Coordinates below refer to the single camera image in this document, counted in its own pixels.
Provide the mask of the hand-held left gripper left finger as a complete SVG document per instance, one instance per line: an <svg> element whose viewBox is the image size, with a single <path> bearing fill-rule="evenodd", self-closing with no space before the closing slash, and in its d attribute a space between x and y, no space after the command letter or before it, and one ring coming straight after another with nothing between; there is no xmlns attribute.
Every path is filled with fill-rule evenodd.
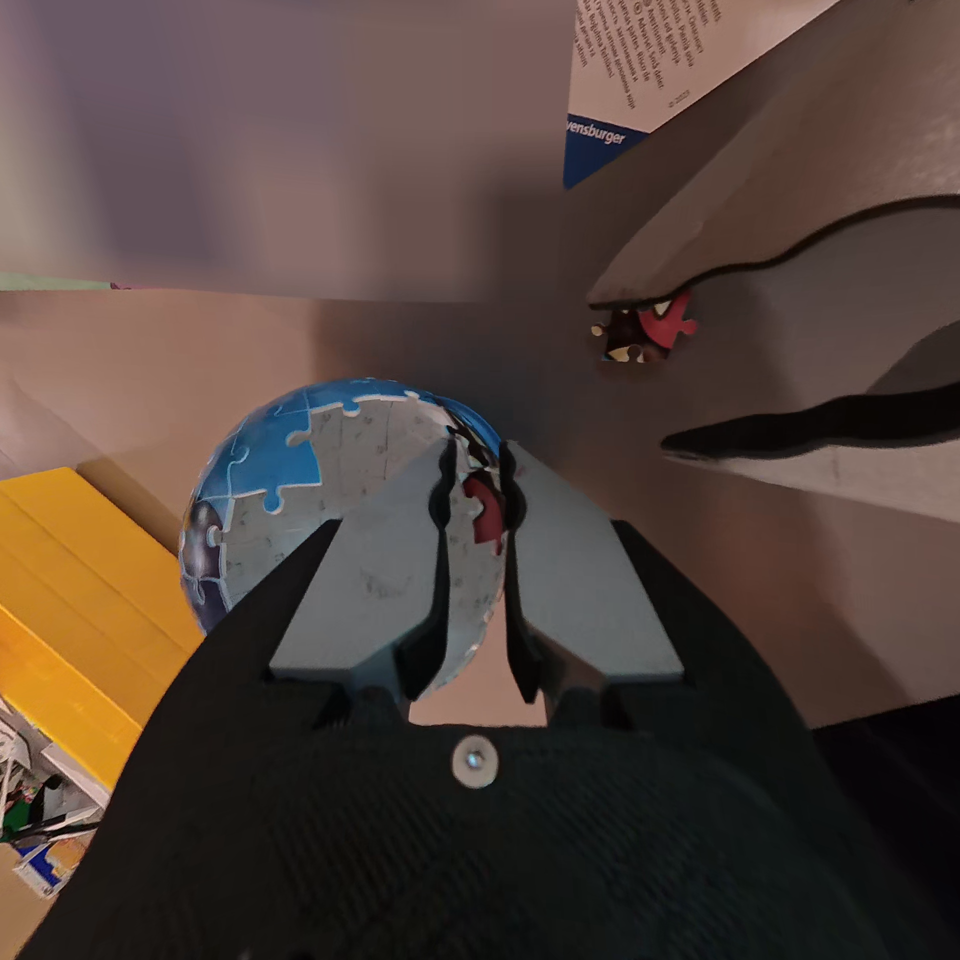
<svg viewBox="0 0 960 960"><path fill-rule="evenodd" d="M270 661L279 679L418 699L447 654L455 441L443 438L341 521Z"/></svg>

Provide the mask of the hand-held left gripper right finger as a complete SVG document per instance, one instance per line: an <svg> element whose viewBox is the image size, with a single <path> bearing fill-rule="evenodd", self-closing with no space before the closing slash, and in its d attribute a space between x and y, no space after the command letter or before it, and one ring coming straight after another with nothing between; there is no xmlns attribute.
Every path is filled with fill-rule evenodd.
<svg viewBox="0 0 960 960"><path fill-rule="evenodd" d="M500 446L507 657L521 697L677 683L685 668L613 519L512 440Z"/></svg>

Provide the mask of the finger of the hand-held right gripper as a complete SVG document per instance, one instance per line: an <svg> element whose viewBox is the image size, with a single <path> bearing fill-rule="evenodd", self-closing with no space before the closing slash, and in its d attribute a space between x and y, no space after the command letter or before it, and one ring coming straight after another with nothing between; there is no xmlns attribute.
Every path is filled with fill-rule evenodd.
<svg viewBox="0 0 960 960"><path fill-rule="evenodd" d="M959 521L959 323L914 343L867 390L666 436L661 452L776 486Z"/></svg>
<svg viewBox="0 0 960 960"><path fill-rule="evenodd" d="M590 306L648 306L861 222L957 209L959 3L870 2L611 259Z"/></svg>

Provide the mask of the blue puzzle ball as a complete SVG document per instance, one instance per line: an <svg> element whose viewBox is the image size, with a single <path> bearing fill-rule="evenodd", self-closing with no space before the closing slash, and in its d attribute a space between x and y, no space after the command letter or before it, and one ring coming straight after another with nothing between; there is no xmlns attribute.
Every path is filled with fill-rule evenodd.
<svg viewBox="0 0 960 960"><path fill-rule="evenodd" d="M178 541L180 582L199 630L212 631L324 522L376 494L434 443L457 443L446 541L448 640L434 692L485 639L505 560L500 438L468 406L400 382L305 386L249 413L198 478Z"/></svg>

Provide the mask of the white puzzle piece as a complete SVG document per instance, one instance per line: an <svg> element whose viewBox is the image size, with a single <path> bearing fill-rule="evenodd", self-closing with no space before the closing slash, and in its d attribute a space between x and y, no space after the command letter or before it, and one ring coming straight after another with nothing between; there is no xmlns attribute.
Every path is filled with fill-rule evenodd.
<svg viewBox="0 0 960 960"><path fill-rule="evenodd" d="M639 308L612 310L605 321L591 325L592 336L603 340L602 358L608 362L650 364L665 361L681 337L698 330L689 316L692 292Z"/></svg>

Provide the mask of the white instruction leaflet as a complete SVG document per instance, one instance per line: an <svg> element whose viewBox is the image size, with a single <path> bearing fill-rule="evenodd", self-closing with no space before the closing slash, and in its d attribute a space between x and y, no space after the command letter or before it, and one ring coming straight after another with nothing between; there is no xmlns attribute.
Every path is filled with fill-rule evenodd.
<svg viewBox="0 0 960 960"><path fill-rule="evenodd" d="M834 1L580 1L563 156L578 186Z"/></svg>

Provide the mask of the yellow plastic bin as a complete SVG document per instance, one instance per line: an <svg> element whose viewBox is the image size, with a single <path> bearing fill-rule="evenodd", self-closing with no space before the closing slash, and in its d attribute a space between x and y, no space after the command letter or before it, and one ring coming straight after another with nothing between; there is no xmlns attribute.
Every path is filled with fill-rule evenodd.
<svg viewBox="0 0 960 960"><path fill-rule="evenodd" d="M2 481L2 699L102 787L203 638L175 556L78 472Z"/></svg>

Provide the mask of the person's dark clothed torso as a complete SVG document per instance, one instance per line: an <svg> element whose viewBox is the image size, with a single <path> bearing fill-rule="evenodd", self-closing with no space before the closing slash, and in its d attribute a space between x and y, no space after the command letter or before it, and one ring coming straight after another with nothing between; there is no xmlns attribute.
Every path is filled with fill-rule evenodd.
<svg viewBox="0 0 960 960"><path fill-rule="evenodd" d="M884 848L959 934L959 696L813 730Z"/></svg>

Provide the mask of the blue yellow small box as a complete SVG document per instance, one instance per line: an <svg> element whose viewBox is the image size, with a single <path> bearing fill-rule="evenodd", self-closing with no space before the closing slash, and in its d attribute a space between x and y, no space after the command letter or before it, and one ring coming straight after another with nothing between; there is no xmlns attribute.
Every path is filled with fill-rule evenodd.
<svg viewBox="0 0 960 960"><path fill-rule="evenodd" d="M88 834L29 839L15 846L13 874L43 900L53 899L73 877L90 845Z"/></svg>

